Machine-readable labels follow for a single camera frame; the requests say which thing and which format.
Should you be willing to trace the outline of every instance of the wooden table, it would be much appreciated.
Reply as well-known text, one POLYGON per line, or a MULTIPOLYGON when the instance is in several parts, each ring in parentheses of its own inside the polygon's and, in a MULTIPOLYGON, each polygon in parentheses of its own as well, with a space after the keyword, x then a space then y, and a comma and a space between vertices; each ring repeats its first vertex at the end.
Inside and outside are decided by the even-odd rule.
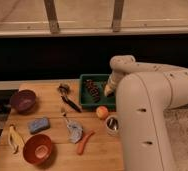
MULTIPOLYGON (((78 104, 79 81, 67 81, 71 87, 69 97, 78 104)), ((20 89, 33 90, 37 97, 36 106, 26 115, 17 114, 11 110, 9 118, 0 138, 0 170, 1 171, 34 171, 34 170, 57 170, 57 171, 123 171, 122 151, 118 137, 107 134, 104 122, 96 117, 94 112, 83 110, 82 113, 75 112, 61 100, 57 91, 59 82, 22 84, 20 89), (69 142, 69 132, 60 112, 64 106, 67 116, 80 122, 85 132, 94 130, 93 135, 85 148, 84 154, 76 154, 77 144, 69 142), (55 146, 53 155, 41 166, 33 166, 27 163, 22 155, 22 150, 12 154, 8 145, 8 130, 10 124, 15 124, 16 130, 26 142, 30 135, 27 123, 41 117, 48 117, 51 128, 41 133, 48 135, 55 146)))

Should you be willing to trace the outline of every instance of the yellow banana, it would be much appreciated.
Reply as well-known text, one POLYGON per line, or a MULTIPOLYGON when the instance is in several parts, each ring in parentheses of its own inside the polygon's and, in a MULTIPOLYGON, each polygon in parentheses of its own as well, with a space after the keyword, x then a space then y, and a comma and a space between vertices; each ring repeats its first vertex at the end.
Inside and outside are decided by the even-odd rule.
POLYGON ((10 125, 9 134, 12 140, 14 141, 14 143, 22 149, 24 147, 24 141, 22 137, 19 135, 19 133, 15 130, 14 125, 10 125))

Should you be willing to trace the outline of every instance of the red bowl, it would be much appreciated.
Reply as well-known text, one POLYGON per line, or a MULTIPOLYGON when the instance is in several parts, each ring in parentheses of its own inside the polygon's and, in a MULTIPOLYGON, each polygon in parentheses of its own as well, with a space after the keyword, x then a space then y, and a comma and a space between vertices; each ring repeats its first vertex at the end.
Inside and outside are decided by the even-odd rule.
POLYGON ((51 139, 47 135, 37 134, 26 142, 23 157, 28 163, 39 165, 49 158, 52 149, 51 139))
POLYGON ((14 93, 10 98, 10 105, 18 113, 28 111, 36 103, 36 94, 32 90, 21 90, 14 93))

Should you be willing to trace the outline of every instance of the dark red bowl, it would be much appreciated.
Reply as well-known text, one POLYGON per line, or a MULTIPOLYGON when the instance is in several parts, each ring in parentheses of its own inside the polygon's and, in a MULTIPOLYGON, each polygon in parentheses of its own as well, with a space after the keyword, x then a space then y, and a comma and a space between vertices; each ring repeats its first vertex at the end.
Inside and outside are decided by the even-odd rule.
POLYGON ((32 136, 23 148, 24 159, 34 165, 39 165, 46 161, 53 150, 51 139, 44 134, 32 136))
POLYGON ((10 98, 10 105, 18 113, 24 113, 36 103, 36 94, 32 90, 21 90, 14 93, 10 98))

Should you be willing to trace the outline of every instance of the black object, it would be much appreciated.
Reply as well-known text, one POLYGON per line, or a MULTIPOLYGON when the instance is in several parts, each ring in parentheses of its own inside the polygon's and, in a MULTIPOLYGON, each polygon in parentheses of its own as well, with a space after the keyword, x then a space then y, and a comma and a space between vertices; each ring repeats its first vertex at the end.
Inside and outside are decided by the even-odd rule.
POLYGON ((82 111, 80 108, 73 102, 71 101, 68 97, 67 94, 70 92, 70 87, 67 84, 61 83, 60 86, 58 87, 59 92, 61 93, 62 100, 67 103, 69 106, 71 106, 73 109, 75 109, 77 112, 81 113, 82 111))
POLYGON ((77 112, 81 113, 82 111, 80 110, 80 108, 74 103, 72 102, 70 99, 64 97, 64 96, 61 96, 62 97, 62 100, 67 103, 69 106, 71 106, 73 109, 75 109, 77 112))

